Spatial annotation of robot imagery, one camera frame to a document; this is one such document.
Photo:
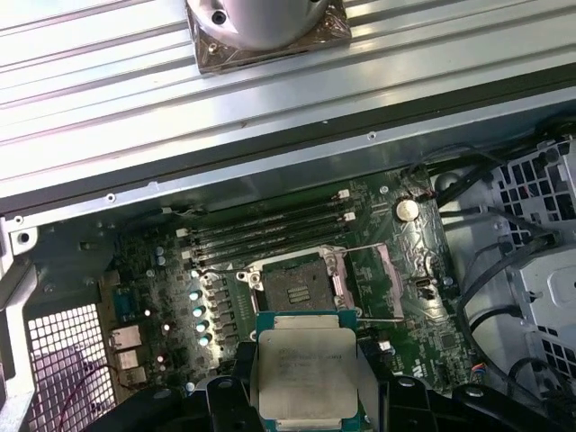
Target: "circuit board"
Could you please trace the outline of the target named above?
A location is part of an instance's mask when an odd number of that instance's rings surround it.
[[[471,379],[459,294],[428,175],[369,175],[121,236],[119,324],[148,382],[225,372],[258,311],[355,309],[396,374],[441,393]]]

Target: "chip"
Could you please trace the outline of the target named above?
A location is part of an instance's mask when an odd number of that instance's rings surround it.
[[[264,272],[265,304],[261,311],[333,311],[332,293],[324,260]]]
[[[456,346],[456,337],[454,335],[442,335],[440,342],[442,342],[444,349],[454,348]]]

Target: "red wire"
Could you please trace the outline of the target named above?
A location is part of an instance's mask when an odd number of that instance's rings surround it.
[[[84,378],[82,378],[78,384],[76,384],[76,386],[74,387],[74,390],[68,395],[68,397],[66,398],[66,400],[64,400],[64,405],[62,405],[62,410],[60,411],[60,415],[59,415],[59,419],[58,419],[58,425],[56,426],[56,431],[57,432],[62,432],[64,430],[64,416],[66,415],[66,410],[68,409],[68,405],[69,403],[74,399],[74,397],[77,395],[78,391],[82,388],[82,386],[84,385],[84,383],[88,380],[88,378],[90,378],[92,375],[94,375],[96,372],[104,369],[105,367],[107,367],[108,369],[112,369],[115,373],[116,373],[116,377],[118,378],[118,384],[127,389],[127,390],[134,390],[132,389],[130,386],[128,385],[123,385],[122,383],[120,383],[120,376],[118,375],[118,369],[116,369],[114,366],[112,366],[111,364],[100,364],[97,368],[95,368],[91,373],[89,373],[87,376],[85,376]]]

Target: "ribbed metal panel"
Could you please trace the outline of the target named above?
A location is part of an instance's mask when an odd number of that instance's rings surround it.
[[[0,198],[576,61],[574,0],[348,0],[349,46],[221,76],[183,0],[9,3]]]

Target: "mesh panel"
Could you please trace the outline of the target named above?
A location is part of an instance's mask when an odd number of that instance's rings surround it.
[[[556,222],[576,220],[574,197],[569,185],[569,168],[565,155],[571,151],[570,143],[550,147],[556,162],[545,160],[546,153],[516,159],[502,166],[495,175],[498,181],[497,200],[505,212],[553,227]],[[529,240],[529,232],[508,222],[514,246],[521,247]]]
[[[557,368],[566,378],[576,379],[576,353],[573,349],[544,338],[542,348],[549,365]]]
[[[94,304],[28,321],[36,383],[31,432],[56,431],[65,400],[106,353]],[[63,431],[80,431],[114,406],[112,377],[102,368],[81,385],[64,414]]]

